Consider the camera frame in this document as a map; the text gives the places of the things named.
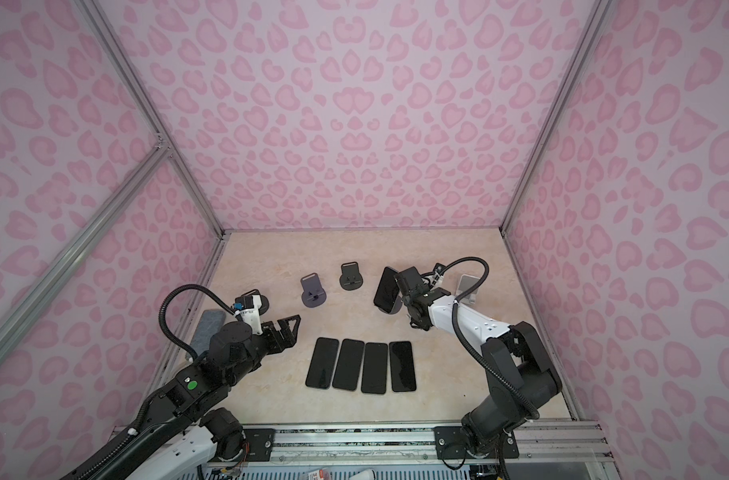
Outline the green phone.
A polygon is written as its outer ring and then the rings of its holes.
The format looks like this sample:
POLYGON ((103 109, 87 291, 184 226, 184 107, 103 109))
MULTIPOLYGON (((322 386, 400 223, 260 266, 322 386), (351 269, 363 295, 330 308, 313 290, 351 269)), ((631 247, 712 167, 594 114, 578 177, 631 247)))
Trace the green phone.
POLYGON ((393 268, 384 267, 373 298, 375 307, 388 315, 396 314, 402 306, 395 276, 396 271, 393 268))

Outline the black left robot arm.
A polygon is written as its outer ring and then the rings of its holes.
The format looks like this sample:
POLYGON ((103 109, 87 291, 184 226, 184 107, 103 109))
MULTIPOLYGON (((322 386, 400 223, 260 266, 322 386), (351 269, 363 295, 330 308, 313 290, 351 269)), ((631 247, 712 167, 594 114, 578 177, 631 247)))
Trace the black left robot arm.
POLYGON ((272 431, 245 430, 220 403, 264 357, 296 345, 300 322, 297 315, 266 322, 260 334, 242 321, 222 326, 208 351, 152 392, 136 418, 66 478, 176 479, 210 461, 268 459, 272 431))

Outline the purple phone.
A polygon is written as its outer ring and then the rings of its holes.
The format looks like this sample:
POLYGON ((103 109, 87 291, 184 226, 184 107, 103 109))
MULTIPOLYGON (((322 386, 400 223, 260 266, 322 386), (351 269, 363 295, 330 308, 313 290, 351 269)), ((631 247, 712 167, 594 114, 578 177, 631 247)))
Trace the purple phone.
POLYGON ((336 371, 332 379, 332 387, 346 391, 356 391, 362 360, 364 360, 365 343, 360 340, 344 339, 340 345, 336 371))

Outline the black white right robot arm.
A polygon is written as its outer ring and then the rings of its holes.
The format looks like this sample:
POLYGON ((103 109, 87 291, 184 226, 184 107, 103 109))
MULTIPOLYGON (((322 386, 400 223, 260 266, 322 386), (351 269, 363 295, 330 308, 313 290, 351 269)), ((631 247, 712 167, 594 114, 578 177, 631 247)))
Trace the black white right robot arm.
POLYGON ((398 298, 407 310, 410 326, 453 334, 485 372, 486 398, 460 421, 463 452, 475 458, 500 456, 514 430, 538 420, 540 408, 562 390, 561 378, 531 324, 494 320, 462 303, 489 274, 488 263, 472 256, 437 264, 430 274, 422 274, 414 267, 394 274, 398 298), (472 286, 454 295, 439 285, 448 270, 471 262, 483 269, 472 286))

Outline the black phone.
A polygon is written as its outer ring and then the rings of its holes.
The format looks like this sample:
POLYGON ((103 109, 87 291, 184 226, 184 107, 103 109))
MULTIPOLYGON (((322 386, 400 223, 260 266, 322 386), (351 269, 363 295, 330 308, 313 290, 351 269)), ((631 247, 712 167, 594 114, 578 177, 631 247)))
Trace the black phone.
POLYGON ((364 365, 362 365, 362 385, 360 385, 362 393, 383 395, 386 392, 387 366, 388 345, 378 342, 366 343, 364 365))

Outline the white phone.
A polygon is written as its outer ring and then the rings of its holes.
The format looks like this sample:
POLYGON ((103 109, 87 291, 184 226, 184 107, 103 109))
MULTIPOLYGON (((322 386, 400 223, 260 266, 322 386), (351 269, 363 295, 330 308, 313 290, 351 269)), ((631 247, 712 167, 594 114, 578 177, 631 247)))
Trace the white phone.
POLYGON ((412 345, 409 341, 389 344, 391 390, 396 393, 417 389, 412 345))

